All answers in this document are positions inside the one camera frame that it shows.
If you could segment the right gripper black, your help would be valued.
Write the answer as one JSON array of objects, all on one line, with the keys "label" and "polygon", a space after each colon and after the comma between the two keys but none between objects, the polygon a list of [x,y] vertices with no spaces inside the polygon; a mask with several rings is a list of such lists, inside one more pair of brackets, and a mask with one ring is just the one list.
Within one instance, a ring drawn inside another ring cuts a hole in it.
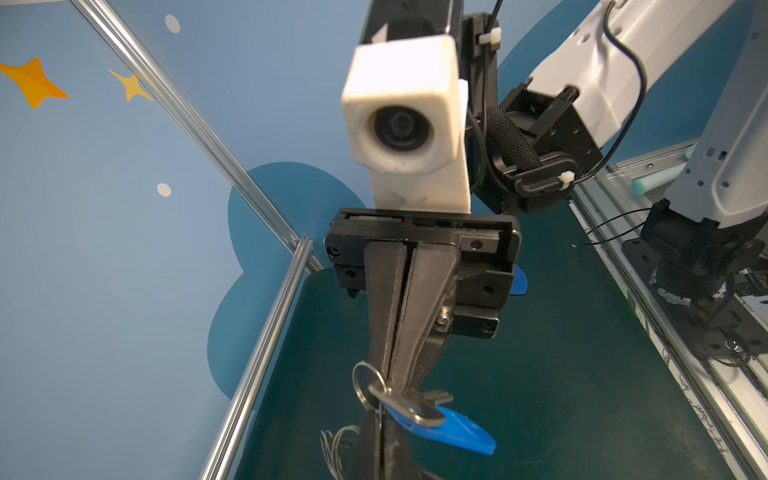
[{"label": "right gripper black", "polygon": [[[420,243],[446,245],[414,250],[398,326],[406,245]],[[418,389],[444,349],[447,329],[437,319],[457,268],[452,333],[495,336],[521,243],[513,216],[381,209],[339,210],[324,240],[340,286],[350,296],[366,289],[369,363],[395,393]]]}]

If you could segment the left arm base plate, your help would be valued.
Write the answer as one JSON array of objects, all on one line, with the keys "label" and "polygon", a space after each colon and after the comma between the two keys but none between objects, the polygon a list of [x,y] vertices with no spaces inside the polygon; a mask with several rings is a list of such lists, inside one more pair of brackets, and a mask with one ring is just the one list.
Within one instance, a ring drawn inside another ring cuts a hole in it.
[{"label": "left arm base plate", "polygon": [[767,352],[767,330],[736,297],[725,300],[719,294],[688,305],[671,303],[654,285],[661,256],[639,239],[623,242],[622,252],[697,359],[755,358]]}]

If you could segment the silver key blue tag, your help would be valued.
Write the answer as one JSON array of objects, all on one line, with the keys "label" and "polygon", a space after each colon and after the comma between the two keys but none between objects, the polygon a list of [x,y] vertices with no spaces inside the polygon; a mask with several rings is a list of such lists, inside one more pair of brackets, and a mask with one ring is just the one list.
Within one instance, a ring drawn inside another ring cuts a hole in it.
[{"label": "silver key blue tag", "polygon": [[361,404],[369,411],[382,409],[407,432],[487,456],[496,452],[496,440],[469,417],[427,400],[419,392],[396,392],[368,362],[356,363],[351,376]]}]

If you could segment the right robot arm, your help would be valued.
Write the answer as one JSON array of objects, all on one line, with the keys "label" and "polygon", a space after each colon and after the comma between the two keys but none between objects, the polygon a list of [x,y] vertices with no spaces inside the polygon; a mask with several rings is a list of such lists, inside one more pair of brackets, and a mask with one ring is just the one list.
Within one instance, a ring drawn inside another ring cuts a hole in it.
[{"label": "right robot arm", "polygon": [[505,98],[501,31],[458,1],[374,1],[341,95],[370,210],[338,212],[325,248],[369,297],[368,407],[420,402],[453,331],[496,319],[515,278],[519,212],[563,199],[607,162],[650,87],[726,1],[602,1]]}]

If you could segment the grey keyring yellow handle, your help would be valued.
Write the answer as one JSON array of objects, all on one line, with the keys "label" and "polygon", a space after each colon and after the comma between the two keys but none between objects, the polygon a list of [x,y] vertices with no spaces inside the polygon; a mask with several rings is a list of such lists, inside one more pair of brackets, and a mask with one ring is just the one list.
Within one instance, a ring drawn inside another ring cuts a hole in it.
[{"label": "grey keyring yellow handle", "polygon": [[358,434],[360,428],[356,425],[348,425],[340,428],[335,433],[330,430],[321,430],[319,433],[321,452],[329,473],[335,480],[343,480],[343,461],[340,454],[342,447],[350,447],[351,444],[344,440],[348,433]]}]

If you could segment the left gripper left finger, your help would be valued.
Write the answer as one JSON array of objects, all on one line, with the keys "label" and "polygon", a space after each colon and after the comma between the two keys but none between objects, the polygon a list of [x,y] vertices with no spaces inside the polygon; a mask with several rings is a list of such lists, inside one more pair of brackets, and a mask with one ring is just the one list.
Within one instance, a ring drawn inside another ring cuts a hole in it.
[{"label": "left gripper left finger", "polygon": [[381,415],[378,411],[368,411],[360,427],[357,447],[348,466],[345,479],[379,480],[381,478]]}]

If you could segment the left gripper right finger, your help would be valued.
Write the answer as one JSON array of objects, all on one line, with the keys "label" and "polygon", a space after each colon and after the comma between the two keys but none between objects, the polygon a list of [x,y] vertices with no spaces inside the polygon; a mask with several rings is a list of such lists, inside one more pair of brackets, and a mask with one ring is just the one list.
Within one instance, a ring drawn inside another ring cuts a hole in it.
[{"label": "left gripper right finger", "polygon": [[379,450],[380,479],[440,479],[418,465],[411,451],[408,432],[389,414],[384,414],[380,421]]}]

